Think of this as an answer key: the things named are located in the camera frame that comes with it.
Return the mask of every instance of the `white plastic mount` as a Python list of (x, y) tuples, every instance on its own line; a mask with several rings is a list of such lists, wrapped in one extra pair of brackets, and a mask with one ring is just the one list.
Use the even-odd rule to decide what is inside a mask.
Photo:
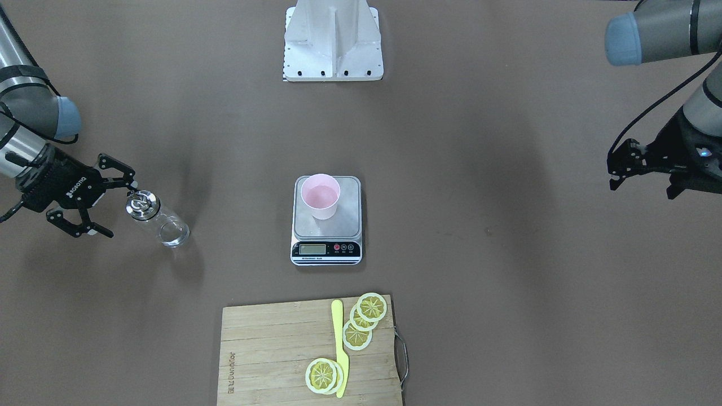
[(298, 0), (286, 11), (283, 76), (290, 82), (383, 77), (378, 10), (366, 0)]

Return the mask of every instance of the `yellow knife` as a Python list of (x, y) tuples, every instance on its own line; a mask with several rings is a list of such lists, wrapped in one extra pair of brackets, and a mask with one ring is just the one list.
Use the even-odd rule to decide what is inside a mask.
[(339, 299), (331, 302), (331, 318), (334, 320), (334, 336), (336, 338), (336, 362), (344, 372), (344, 381), (341, 383), (336, 397), (343, 397), (346, 390), (346, 383), (349, 381), (349, 356), (344, 351), (344, 342), (341, 334), (344, 334), (344, 303)]

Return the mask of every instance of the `lime slice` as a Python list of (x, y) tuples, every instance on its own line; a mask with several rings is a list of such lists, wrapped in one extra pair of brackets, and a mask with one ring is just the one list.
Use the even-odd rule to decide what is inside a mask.
[(347, 321), (344, 325), (344, 335), (342, 336), (342, 338), (344, 344), (350, 350), (363, 350), (368, 346), (368, 343), (371, 342), (372, 336), (372, 331), (360, 332), (351, 325), (350, 321)]
[(313, 393), (324, 394), (336, 386), (337, 376), (335, 361), (316, 358), (306, 368), (306, 386)]
[(365, 321), (379, 321), (386, 315), (386, 300), (378, 293), (366, 293), (356, 302), (359, 317)]
[(341, 369), (341, 366), (336, 361), (331, 360), (331, 362), (334, 363), (334, 365), (336, 365), (336, 386), (334, 386), (333, 389), (326, 392), (325, 394), (336, 393), (337, 391), (339, 391), (339, 389), (341, 389), (341, 385), (344, 383), (344, 370)]
[(358, 314), (358, 305), (354, 305), (354, 307), (351, 308), (351, 313), (349, 314), (349, 321), (351, 322), (351, 325), (360, 332), (369, 332), (376, 328), (378, 325), (378, 321), (368, 321), (361, 317), (360, 314)]

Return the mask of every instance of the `light blue cap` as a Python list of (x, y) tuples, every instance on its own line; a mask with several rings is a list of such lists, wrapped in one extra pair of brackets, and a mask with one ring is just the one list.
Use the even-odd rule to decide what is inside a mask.
[(642, 44), (634, 14), (629, 12), (609, 21), (604, 36), (606, 59), (614, 66), (642, 63)]
[(80, 133), (80, 112), (72, 100), (58, 96), (58, 130), (55, 138), (70, 138)]

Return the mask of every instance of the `glass shaker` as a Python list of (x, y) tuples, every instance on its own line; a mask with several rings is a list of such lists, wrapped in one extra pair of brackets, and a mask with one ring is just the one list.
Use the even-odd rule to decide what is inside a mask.
[(164, 246), (181, 246), (191, 234), (188, 225), (151, 191), (138, 190), (129, 194), (126, 211)]

